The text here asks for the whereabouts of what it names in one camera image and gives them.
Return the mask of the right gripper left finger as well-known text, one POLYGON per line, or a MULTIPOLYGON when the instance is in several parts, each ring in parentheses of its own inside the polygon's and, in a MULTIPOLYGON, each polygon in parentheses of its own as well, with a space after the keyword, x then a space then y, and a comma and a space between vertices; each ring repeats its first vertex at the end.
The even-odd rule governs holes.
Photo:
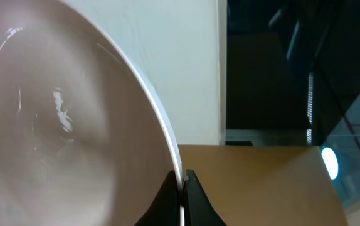
POLYGON ((135 226, 178 226, 179 190, 175 172, 168 172, 157 195, 135 226))

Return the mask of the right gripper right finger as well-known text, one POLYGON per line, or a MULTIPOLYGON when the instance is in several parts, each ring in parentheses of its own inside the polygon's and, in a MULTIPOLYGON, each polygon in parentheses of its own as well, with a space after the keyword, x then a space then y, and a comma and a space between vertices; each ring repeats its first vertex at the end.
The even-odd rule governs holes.
POLYGON ((183 188, 185 226, 226 226, 215 212, 192 169, 186 170, 183 188))

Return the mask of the white plate with green smear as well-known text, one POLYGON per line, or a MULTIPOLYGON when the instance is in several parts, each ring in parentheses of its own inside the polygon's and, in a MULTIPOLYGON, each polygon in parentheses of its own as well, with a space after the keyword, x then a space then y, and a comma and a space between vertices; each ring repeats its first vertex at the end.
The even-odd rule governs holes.
POLYGON ((0 1, 0 225, 135 225, 181 160, 146 76, 63 1, 0 1))

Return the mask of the wooden side surface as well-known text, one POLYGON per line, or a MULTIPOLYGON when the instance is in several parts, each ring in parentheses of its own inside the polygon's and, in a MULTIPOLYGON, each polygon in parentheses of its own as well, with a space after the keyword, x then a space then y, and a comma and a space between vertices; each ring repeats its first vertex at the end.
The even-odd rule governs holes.
POLYGON ((227 225, 346 225, 319 148, 180 145, 227 225))

